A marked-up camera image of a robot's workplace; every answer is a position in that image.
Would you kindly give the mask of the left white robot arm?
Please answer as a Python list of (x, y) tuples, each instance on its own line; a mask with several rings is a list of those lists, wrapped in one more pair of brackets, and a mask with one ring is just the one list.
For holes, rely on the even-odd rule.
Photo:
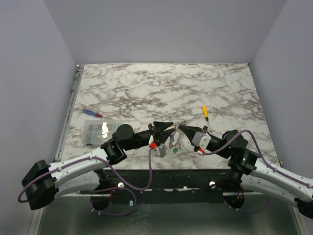
[(22, 179), (18, 202), (27, 203), (34, 211), (49, 205), (57, 196), (110, 190), (104, 169), (125, 160), (126, 151), (141, 147), (149, 147), (150, 154), (156, 149), (160, 156), (165, 155), (164, 144), (174, 132), (173, 125), (173, 122), (154, 121), (147, 130), (135, 132), (129, 124), (122, 124), (108, 141), (85, 155), (50, 164), (37, 161)]

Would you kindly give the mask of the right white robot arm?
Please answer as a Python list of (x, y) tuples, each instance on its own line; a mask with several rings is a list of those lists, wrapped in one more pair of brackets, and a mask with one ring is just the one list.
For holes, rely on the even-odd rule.
[(231, 175), (225, 178), (229, 191), (239, 188), (261, 192), (289, 202), (307, 218), (313, 217), (313, 181), (269, 162), (258, 144), (257, 152), (247, 148), (244, 131), (228, 131), (222, 138), (198, 127), (179, 125), (194, 151), (203, 156), (218, 155), (228, 160)]

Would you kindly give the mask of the clear plastic screw box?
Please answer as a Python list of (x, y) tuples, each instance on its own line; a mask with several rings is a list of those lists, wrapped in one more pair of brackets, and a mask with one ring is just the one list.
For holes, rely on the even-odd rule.
[(86, 120), (82, 135), (84, 145), (91, 143), (93, 146), (100, 146), (112, 138), (112, 134), (122, 124), (120, 120)]

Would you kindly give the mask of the orange handled screwdriver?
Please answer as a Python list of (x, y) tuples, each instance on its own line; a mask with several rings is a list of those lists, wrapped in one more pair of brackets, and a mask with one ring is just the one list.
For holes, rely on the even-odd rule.
[(202, 111), (203, 111), (203, 115), (205, 117), (205, 120), (206, 120), (206, 124), (208, 126), (208, 128), (210, 127), (210, 124), (209, 124), (209, 117), (208, 117), (208, 111), (207, 111), (207, 108), (205, 105), (202, 106)]

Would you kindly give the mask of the black mounting rail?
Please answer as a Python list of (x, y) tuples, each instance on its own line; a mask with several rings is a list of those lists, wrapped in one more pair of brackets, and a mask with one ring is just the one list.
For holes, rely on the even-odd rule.
[(242, 190), (231, 181), (229, 169), (182, 169), (165, 170), (118, 170), (130, 185), (143, 188), (152, 179), (144, 192), (135, 190), (138, 203), (223, 203), (223, 194), (236, 195)]

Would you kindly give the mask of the blue handled screwdriver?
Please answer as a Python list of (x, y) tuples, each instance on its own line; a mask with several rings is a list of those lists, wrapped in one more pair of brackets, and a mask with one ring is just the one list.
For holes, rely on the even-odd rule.
[(96, 113), (96, 112), (93, 112), (91, 110), (87, 110), (87, 109), (83, 109), (83, 113), (86, 114), (86, 115), (89, 115), (89, 116), (93, 116), (93, 117), (100, 117), (102, 118), (103, 116), (99, 113)]

